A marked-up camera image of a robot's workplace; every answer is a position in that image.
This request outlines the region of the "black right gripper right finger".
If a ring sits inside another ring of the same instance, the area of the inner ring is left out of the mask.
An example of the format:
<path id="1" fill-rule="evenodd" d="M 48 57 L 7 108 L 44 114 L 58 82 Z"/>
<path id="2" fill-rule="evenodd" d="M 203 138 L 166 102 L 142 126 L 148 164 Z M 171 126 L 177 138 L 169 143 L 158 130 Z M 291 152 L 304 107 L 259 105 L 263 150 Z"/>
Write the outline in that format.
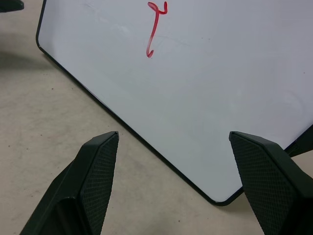
<path id="1" fill-rule="evenodd" d="M 232 131 L 244 193 L 265 235 L 313 235 L 313 178 L 276 143 Z"/>

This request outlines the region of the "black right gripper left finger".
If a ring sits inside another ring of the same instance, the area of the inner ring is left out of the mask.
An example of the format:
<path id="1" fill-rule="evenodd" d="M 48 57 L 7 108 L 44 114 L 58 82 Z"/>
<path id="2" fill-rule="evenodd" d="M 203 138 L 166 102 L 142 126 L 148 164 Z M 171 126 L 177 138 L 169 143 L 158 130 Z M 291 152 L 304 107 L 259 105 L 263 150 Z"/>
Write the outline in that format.
<path id="1" fill-rule="evenodd" d="M 118 132 L 96 136 L 52 181 L 20 235 L 100 235 L 113 185 Z"/>

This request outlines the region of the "black-framed whiteboard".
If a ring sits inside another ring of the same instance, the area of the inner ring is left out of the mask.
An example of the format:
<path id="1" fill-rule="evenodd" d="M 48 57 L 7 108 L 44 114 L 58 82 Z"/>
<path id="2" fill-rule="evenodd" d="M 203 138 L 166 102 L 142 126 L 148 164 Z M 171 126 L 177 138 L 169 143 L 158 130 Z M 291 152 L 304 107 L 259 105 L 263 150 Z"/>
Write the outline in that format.
<path id="1" fill-rule="evenodd" d="M 44 0 L 36 43 L 212 204 L 242 191 L 231 131 L 313 149 L 313 0 Z"/>

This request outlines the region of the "red marker scribble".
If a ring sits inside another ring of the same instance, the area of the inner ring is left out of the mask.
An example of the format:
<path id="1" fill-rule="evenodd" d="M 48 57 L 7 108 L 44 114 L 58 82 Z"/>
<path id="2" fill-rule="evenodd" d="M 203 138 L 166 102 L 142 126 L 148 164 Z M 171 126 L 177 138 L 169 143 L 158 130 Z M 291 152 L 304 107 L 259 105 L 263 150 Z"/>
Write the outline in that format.
<path id="1" fill-rule="evenodd" d="M 150 38 L 148 40 L 147 48 L 146 48 L 146 56 L 148 58 L 151 58 L 153 53 L 154 53 L 154 50 L 150 49 L 150 47 L 151 47 L 152 40 L 153 40 L 153 38 L 155 36 L 155 33 L 156 33 L 156 30 L 157 30 L 159 16 L 167 14 L 167 12 L 168 12 L 168 3 L 167 3 L 167 1 L 164 2 L 163 10 L 160 10 L 159 7 L 155 3 L 153 3 L 153 2 L 148 2 L 147 5 L 155 12 L 154 24 L 153 24 L 152 32 L 151 32 Z"/>

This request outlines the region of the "black object at table edge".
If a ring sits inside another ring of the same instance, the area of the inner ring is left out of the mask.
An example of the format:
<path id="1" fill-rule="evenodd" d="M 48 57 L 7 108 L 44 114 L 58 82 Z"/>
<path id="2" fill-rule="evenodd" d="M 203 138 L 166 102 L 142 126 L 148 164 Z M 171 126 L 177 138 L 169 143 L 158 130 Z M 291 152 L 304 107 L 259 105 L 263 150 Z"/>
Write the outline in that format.
<path id="1" fill-rule="evenodd" d="M 24 9 L 22 0 L 0 0 L 0 13 L 13 12 Z"/>

